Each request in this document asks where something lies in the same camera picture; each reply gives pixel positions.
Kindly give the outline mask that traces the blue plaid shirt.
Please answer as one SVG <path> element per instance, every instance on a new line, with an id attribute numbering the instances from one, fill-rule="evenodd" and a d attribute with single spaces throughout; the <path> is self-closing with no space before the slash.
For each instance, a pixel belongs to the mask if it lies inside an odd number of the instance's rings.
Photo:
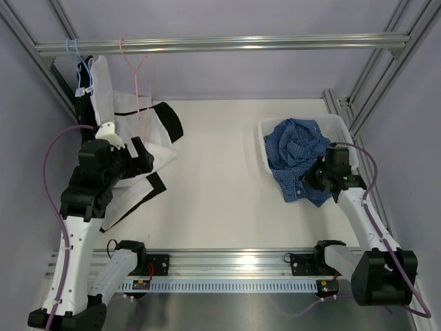
<path id="1" fill-rule="evenodd" d="M 316 121 L 285 119 L 264 136 L 264 144 L 269 169 L 286 203 L 307 199 L 319 208 L 331 197 L 328 192 L 314 189 L 302 181 L 331 144 Z"/>

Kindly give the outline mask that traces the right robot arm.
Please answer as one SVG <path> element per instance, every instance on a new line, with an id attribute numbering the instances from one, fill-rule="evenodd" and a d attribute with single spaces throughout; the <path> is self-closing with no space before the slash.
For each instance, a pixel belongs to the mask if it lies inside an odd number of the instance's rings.
<path id="1" fill-rule="evenodd" d="M 362 252 L 353 253 L 342 241 L 319 241 L 311 264 L 318 273 L 333 270 L 349 280 L 358 305 L 409 305 L 415 297 L 417 257 L 401 248 L 373 210 L 371 187 L 351 171 L 352 147 L 333 143 L 302 180 L 332 196 L 348 218 Z"/>

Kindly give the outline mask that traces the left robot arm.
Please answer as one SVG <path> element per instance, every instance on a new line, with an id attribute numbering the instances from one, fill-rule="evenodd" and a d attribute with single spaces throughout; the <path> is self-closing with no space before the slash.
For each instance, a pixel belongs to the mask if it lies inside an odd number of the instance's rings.
<path id="1" fill-rule="evenodd" d="M 94 139 L 79 150 L 68 187 L 57 211 L 61 222 L 61 245 L 48 295 L 41 308 L 28 316 L 28 326 L 41 330 L 101 330 L 107 305 L 124 278 L 154 268 L 145 244 L 124 240 L 94 282 L 89 272 L 96 238 L 113 199 L 112 190 L 121 179 L 135 177 L 153 168 L 154 157 L 141 139 L 132 143 L 137 156 L 126 147 L 117 148 L 107 139 Z"/>

